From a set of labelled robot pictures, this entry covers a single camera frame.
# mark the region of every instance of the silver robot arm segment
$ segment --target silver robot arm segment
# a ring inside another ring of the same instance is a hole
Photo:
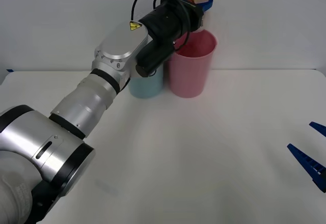
[[[136,29],[129,21],[115,28],[96,48],[92,72],[49,118],[26,105],[0,113],[3,223],[38,222],[73,188],[95,155],[83,139],[134,73],[135,56],[147,39],[147,29],[141,23]],[[23,161],[28,163],[28,171],[21,170]],[[23,192],[17,192],[16,186]]]
[[[51,120],[81,139],[87,137],[104,111],[135,76],[135,56],[147,44],[144,25],[131,30],[130,23],[119,25],[95,49],[92,72],[51,112]]]

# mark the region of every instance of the blue clamp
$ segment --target blue clamp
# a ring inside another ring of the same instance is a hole
[[[213,2],[214,2],[214,0],[208,0],[205,3],[201,3],[201,4],[197,4],[197,5],[199,5],[199,6],[201,6],[203,8],[203,12],[206,12],[207,10],[209,10],[213,6]]]
[[[320,132],[323,136],[326,136],[326,127],[315,122],[311,122],[309,125]],[[311,176],[312,181],[317,185],[317,187],[325,193],[326,168],[323,165],[319,164],[316,160],[310,158],[304,152],[297,149],[292,144],[289,144],[287,148],[291,151],[297,161],[299,161],[306,172]]]

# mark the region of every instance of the cup rim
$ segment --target cup rim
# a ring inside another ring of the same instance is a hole
[[[212,32],[210,32],[210,31],[208,31],[208,30],[206,30],[206,29],[202,30],[202,32],[208,32],[208,33],[209,33],[211,36],[213,36],[213,38],[215,39],[216,45],[215,45],[214,49],[213,49],[210,53],[208,53],[208,54],[206,54],[206,55],[204,55],[204,56],[200,56],[200,57],[187,57],[187,56],[180,55],[180,54],[178,54],[177,52],[174,52],[174,55],[178,55],[178,56],[181,56],[181,57],[185,57],[185,58],[187,58],[187,59],[191,59],[191,60],[198,60],[198,59],[202,59],[202,58],[204,58],[204,57],[207,57],[207,56],[211,55],[211,54],[215,51],[216,47],[218,46],[218,44],[219,44],[219,40],[217,39],[217,37],[216,37]]]

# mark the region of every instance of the blue plastic object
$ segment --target blue plastic object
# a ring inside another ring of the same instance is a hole
[[[316,131],[321,133],[323,136],[326,136],[326,127],[324,127],[323,125],[320,125],[316,122],[310,122],[309,126],[314,128]]]
[[[213,1],[214,0],[208,0],[208,2],[201,3],[201,4],[198,4],[198,5],[202,6],[203,11],[206,12],[207,10],[209,10],[213,6]]]
[[[214,2],[214,0],[208,0],[208,2],[204,2],[204,3],[198,4],[198,5],[202,6],[203,12],[206,12],[213,6],[213,2]]]
[[[136,98],[151,98],[158,95],[164,85],[163,73],[163,65],[161,65],[150,77],[131,78],[128,85],[130,93]]]
[[[316,129],[323,136],[326,136],[326,127],[316,122],[309,124],[312,128]],[[316,160],[310,158],[304,152],[297,149],[292,144],[289,144],[287,148],[291,151],[294,157],[299,161],[306,172],[311,176],[312,181],[322,191],[326,192],[326,168],[318,163]]]

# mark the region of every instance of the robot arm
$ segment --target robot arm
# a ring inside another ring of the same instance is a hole
[[[92,72],[49,118],[26,105],[0,114],[1,223],[36,223],[73,188],[95,155],[83,139],[130,77],[149,76],[175,51],[174,40],[200,27],[201,7],[179,1],[162,0],[115,28],[95,49]]]

